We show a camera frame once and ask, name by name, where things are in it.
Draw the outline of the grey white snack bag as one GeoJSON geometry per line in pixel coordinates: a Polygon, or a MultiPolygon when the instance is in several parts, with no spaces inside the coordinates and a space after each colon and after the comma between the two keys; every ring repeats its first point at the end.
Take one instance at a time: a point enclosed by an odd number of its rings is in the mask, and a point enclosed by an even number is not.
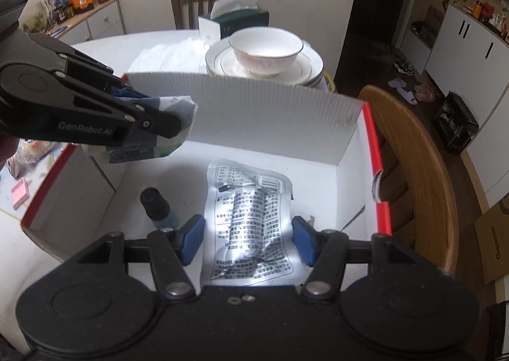
{"type": "Polygon", "coordinates": [[[194,124],[198,104],[190,96],[121,99],[135,105],[142,119],[119,147],[86,145],[85,151],[104,164],[165,158],[184,144],[194,124]]]}

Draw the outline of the black shoe rack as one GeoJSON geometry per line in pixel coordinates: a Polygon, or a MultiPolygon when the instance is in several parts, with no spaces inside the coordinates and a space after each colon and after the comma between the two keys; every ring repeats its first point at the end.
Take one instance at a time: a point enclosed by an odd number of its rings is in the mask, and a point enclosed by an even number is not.
{"type": "Polygon", "coordinates": [[[460,155],[479,132],[479,124],[468,105],[457,93],[449,92],[434,119],[444,149],[460,155]]]}

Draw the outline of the small blue bottle black cap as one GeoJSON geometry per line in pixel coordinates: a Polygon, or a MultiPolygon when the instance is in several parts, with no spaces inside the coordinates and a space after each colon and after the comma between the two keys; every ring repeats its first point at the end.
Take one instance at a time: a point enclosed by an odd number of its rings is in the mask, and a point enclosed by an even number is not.
{"type": "Polygon", "coordinates": [[[178,228],[178,217],[169,202],[157,188],[145,188],[140,202],[148,216],[159,230],[178,228]]]}

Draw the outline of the brown cardboard box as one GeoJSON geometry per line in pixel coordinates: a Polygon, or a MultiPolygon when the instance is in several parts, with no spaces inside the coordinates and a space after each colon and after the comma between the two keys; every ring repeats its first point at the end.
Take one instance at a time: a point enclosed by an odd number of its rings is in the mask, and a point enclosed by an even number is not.
{"type": "Polygon", "coordinates": [[[475,221],[483,276],[492,283],[509,272],[509,209],[508,195],[475,221]]]}

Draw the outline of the blueberry bread packet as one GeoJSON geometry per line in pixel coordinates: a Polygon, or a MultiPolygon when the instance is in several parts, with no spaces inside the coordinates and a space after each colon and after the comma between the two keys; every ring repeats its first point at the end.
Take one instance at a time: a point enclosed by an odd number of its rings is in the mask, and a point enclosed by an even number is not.
{"type": "Polygon", "coordinates": [[[19,178],[27,166],[37,164],[54,146],[51,141],[22,139],[15,154],[7,160],[9,173],[13,178],[19,178]]]}

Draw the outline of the red white cardboard box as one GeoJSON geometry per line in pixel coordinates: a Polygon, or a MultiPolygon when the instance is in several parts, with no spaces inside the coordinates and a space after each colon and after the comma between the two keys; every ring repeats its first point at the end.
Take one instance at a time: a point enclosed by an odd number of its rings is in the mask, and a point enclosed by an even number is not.
{"type": "Polygon", "coordinates": [[[147,96],[191,97],[196,120],[182,147],[163,159],[106,164],[76,145],[66,147],[21,221],[23,233],[56,259],[107,232],[146,236],[150,221],[139,195],[149,186],[182,220],[201,214],[206,171],[217,159],[286,176],[292,214],[317,229],[344,230],[357,239],[390,232],[367,103],[314,88],[201,74],[130,73],[127,79],[147,96]]]}

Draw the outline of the stacked white plates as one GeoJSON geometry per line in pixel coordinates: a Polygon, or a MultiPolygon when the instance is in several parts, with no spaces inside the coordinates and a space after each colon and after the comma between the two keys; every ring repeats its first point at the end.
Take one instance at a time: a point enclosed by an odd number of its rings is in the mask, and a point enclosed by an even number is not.
{"type": "Polygon", "coordinates": [[[268,80],[292,86],[314,87],[324,75],[324,62],[308,43],[294,59],[238,58],[228,39],[211,46],[205,55],[210,75],[268,80]]]}

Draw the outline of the light wooden chair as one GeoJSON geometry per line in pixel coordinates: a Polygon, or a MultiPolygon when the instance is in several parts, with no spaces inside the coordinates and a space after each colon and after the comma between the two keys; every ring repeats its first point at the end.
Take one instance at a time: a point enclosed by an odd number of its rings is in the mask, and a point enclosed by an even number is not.
{"type": "Polygon", "coordinates": [[[387,202],[390,229],[443,271],[457,267],[456,198],[442,156],[420,119],[396,97],[368,85],[359,97],[373,115],[384,162],[380,199],[387,202]]]}

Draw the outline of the green white tissue box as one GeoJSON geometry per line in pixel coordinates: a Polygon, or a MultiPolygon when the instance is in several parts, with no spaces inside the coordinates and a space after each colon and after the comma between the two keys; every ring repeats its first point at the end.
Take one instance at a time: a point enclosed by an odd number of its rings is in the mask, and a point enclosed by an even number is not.
{"type": "Polygon", "coordinates": [[[269,13],[259,0],[217,0],[208,14],[199,16],[200,38],[209,46],[241,29],[268,25],[269,13]]]}

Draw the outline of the white porcelain bowl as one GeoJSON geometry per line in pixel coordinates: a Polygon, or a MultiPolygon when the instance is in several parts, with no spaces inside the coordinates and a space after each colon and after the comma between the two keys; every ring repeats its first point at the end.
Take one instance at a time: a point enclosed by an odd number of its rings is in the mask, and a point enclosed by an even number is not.
{"type": "Polygon", "coordinates": [[[287,71],[304,49],[296,34],[270,26],[241,29],[229,36],[229,47],[254,76],[274,77],[287,71]]]}

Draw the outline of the pink ridged soap tray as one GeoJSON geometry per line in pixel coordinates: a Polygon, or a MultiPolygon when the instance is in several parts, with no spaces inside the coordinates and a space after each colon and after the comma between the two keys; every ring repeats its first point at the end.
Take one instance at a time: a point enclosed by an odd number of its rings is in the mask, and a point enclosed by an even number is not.
{"type": "Polygon", "coordinates": [[[19,209],[23,203],[29,198],[28,183],[24,178],[21,178],[11,188],[11,201],[14,210],[19,209]]]}

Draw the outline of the white cabinet with shelves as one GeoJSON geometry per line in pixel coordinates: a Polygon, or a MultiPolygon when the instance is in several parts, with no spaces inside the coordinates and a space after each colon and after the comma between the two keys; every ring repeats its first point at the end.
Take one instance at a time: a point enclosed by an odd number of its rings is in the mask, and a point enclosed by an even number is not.
{"type": "Polygon", "coordinates": [[[423,72],[463,99],[479,125],[463,150],[487,203],[508,193],[508,0],[444,0],[423,72]]]}

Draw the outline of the low wooden side cabinet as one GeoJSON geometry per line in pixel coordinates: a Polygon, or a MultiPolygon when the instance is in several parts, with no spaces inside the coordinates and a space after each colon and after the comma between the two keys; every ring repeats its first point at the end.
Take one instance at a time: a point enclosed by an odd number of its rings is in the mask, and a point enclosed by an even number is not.
{"type": "Polygon", "coordinates": [[[119,0],[95,4],[91,11],[56,25],[46,35],[73,46],[95,39],[125,35],[119,0]]]}

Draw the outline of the silver foil printed packet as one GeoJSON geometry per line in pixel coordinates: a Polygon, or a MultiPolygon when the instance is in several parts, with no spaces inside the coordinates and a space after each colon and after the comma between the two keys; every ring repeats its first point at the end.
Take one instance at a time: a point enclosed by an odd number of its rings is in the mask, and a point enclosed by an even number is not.
{"type": "Polygon", "coordinates": [[[293,244],[292,183],[217,159],[207,170],[203,286],[296,286],[309,271],[293,244]]]}

